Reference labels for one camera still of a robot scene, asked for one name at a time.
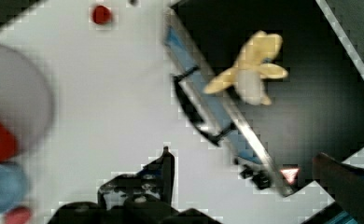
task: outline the black handle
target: black handle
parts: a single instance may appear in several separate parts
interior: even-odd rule
[[[179,76],[173,76],[173,82],[175,86],[175,95],[178,98],[179,103],[182,106],[182,109],[194,128],[203,136],[205,137],[210,143],[214,144],[215,146],[219,147],[219,142],[222,140],[224,136],[229,134],[230,132],[237,129],[237,127],[232,122],[230,126],[224,130],[222,130],[217,135],[212,135],[210,133],[204,132],[200,130],[198,125],[203,124],[204,120],[200,116],[199,112],[197,111],[194,104],[191,102],[191,100],[188,98],[188,96],[183,91],[182,87],[180,86],[179,82],[182,81],[184,78],[192,75],[195,71],[199,70],[198,66],[194,66],[190,68],[188,71],[186,71],[184,74]]]
[[[190,68],[187,72],[185,72],[182,75],[174,76],[173,82],[175,86],[175,95],[178,98],[179,103],[182,106],[182,109],[190,122],[193,124],[193,126],[197,129],[197,125],[203,124],[204,120],[202,116],[200,116],[199,112],[197,111],[196,107],[193,105],[191,100],[188,98],[188,96],[183,91],[181,85],[179,84],[180,81],[182,81],[184,78],[190,76],[195,71],[197,71],[199,68],[197,66]]]
[[[232,122],[229,127],[227,127],[226,129],[222,130],[219,134],[217,135],[212,135],[210,133],[207,132],[203,132],[201,130],[199,130],[200,134],[202,136],[204,136],[206,139],[208,139],[208,141],[212,144],[214,144],[217,147],[220,147],[219,142],[223,139],[224,136],[228,135],[229,133],[231,133],[232,131],[237,130],[237,127],[235,126],[235,124]]]

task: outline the metal edge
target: metal edge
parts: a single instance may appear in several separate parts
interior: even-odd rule
[[[165,29],[168,28],[168,26],[171,26],[171,19],[172,19],[172,15],[174,14],[174,11],[169,8],[169,10],[166,12],[166,26]],[[165,35],[163,37],[164,42],[165,39],[167,38],[167,31],[163,32]],[[179,60],[176,58],[176,56],[173,54],[173,52],[170,50],[170,48],[165,44],[165,46],[167,47],[167,53],[170,56],[171,60],[174,62],[174,64],[176,65],[177,69],[179,69],[179,71],[184,72],[183,66],[179,63]],[[215,118],[215,116],[213,115],[213,113],[211,112],[211,110],[209,109],[207,103],[205,102],[205,100],[202,98],[202,96],[198,93],[197,90],[195,90],[195,88],[193,87],[193,84],[191,83],[191,81],[189,81],[189,78],[186,78],[186,82],[184,83],[185,85],[183,86],[184,90],[187,92],[188,95],[192,95],[192,101],[198,101],[200,102],[197,105],[200,105],[199,108],[197,108],[199,110],[199,112],[202,112],[203,116],[204,116],[204,120],[206,122],[209,121],[209,124],[211,125],[210,129],[212,128],[215,133],[220,132],[222,129],[219,125],[219,123],[217,122],[217,119]],[[224,144],[233,154],[234,156],[232,156],[233,158],[236,158],[238,156],[238,150],[234,147],[234,145],[231,143],[231,141],[226,137],[223,141],[222,144]]]
[[[184,27],[182,22],[176,16],[175,12],[170,9],[169,12],[169,25],[175,28],[175,31],[184,41],[186,47],[189,52],[192,52],[192,58],[198,62],[203,78],[207,81],[210,81],[214,76],[215,72],[211,69],[211,67],[206,62],[204,56],[202,56],[200,50],[197,48],[196,44],[192,41],[189,32]],[[275,163],[270,158],[264,146],[261,144],[260,140],[256,137],[255,133],[249,126],[245,117],[238,110],[235,103],[232,101],[230,96],[224,91],[222,93],[217,94],[219,101],[222,103],[226,112],[231,117],[231,120],[235,123],[239,131],[248,141],[248,143],[252,146],[255,153],[258,155],[259,159],[263,163],[263,168],[269,173],[271,179],[273,180],[274,187],[278,190],[278,192],[283,196],[289,196],[293,194],[295,191],[289,186],[286,180],[283,179],[281,173],[277,172],[278,168],[275,166]]]

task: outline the red light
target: red light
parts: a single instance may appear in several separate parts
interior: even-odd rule
[[[295,177],[298,174],[299,168],[293,168],[293,169],[284,169],[281,170],[281,173],[287,180],[289,184],[293,184],[295,182]]]

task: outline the black object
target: black object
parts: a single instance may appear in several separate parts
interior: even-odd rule
[[[173,77],[173,79],[174,79],[175,95],[179,103],[181,104],[184,113],[190,120],[191,124],[197,129],[197,125],[203,124],[204,120],[202,119],[196,107],[193,105],[193,103],[185,94],[185,92],[183,91],[182,87],[179,84],[179,82],[183,79],[182,77],[187,77],[188,75],[191,74],[193,74],[193,72],[186,73],[178,77]]]
[[[254,174],[251,181],[258,187],[258,189],[267,189],[272,185],[270,178],[264,171],[259,171]]]
[[[180,86],[179,82],[182,81],[184,78],[191,76],[194,72],[198,71],[200,68],[198,66],[194,66],[190,68],[188,71],[186,71],[184,74],[179,76],[173,76],[173,82],[175,86],[175,95],[181,104],[181,107],[190,120],[193,127],[203,136],[205,137],[209,142],[211,142],[213,145],[219,147],[219,142],[222,140],[224,136],[229,134],[230,132],[237,129],[237,127],[234,125],[234,123],[231,123],[228,128],[222,130],[218,135],[212,135],[210,133],[204,132],[200,130],[198,127],[200,124],[204,123],[203,118],[200,116],[199,112],[197,111],[194,104],[191,102],[191,100],[188,98],[188,96],[183,91],[182,87]]]
[[[57,210],[49,224],[102,223],[102,210],[97,203],[69,203]]]
[[[220,224],[194,208],[179,213],[171,207],[174,175],[175,158],[165,147],[162,155],[142,171],[118,175],[102,185],[98,190],[98,204],[66,204],[48,224]],[[152,189],[160,197],[153,196]],[[105,196],[112,193],[117,193],[119,198],[107,200]],[[122,200],[122,203],[109,209],[112,200]]]
[[[244,166],[244,170],[240,173],[240,177],[243,179],[247,179],[251,176],[253,176],[254,174],[254,170],[252,170],[252,168],[250,168],[249,166]]]
[[[220,224],[200,211],[190,208],[176,216],[166,218],[161,224]]]
[[[364,80],[315,0],[187,0],[172,9],[216,74],[232,67],[256,31],[283,37],[274,63],[289,76],[265,81],[272,105],[248,105],[233,87],[227,92],[273,167],[300,168],[295,192],[313,181],[317,153],[344,161],[364,147]]]
[[[175,175],[175,158],[168,147],[161,157],[146,165],[136,175],[118,175],[98,189],[98,204],[105,210],[123,206],[127,198],[151,193],[171,204]]]
[[[228,135],[229,133],[231,133],[232,131],[237,130],[237,127],[235,126],[234,123],[231,123],[226,129],[222,130],[219,134],[217,135],[212,135],[210,133],[207,132],[203,132],[201,130],[199,130],[200,134],[205,137],[210,143],[212,143],[213,145],[219,147],[220,146],[220,141],[223,139],[223,137],[225,137],[226,135]]]

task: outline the white surface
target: white surface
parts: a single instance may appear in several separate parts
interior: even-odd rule
[[[96,202],[106,180],[139,171],[163,144],[176,156],[177,209],[195,207],[225,224],[301,223],[333,202],[316,183],[283,199],[238,179],[227,152],[208,149],[177,112],[169,76],[176,71],[162,45],[170,2],[126,2],[107,2],[119,14],[109,30],[89,22],[94,1],[51,0],[0,32],[1,44],[38,64],[56,99],[44,141],[18,158],[32,181],[31,223],[47,223],[64,203]],[[363,154],[351,163],[364,164]]]

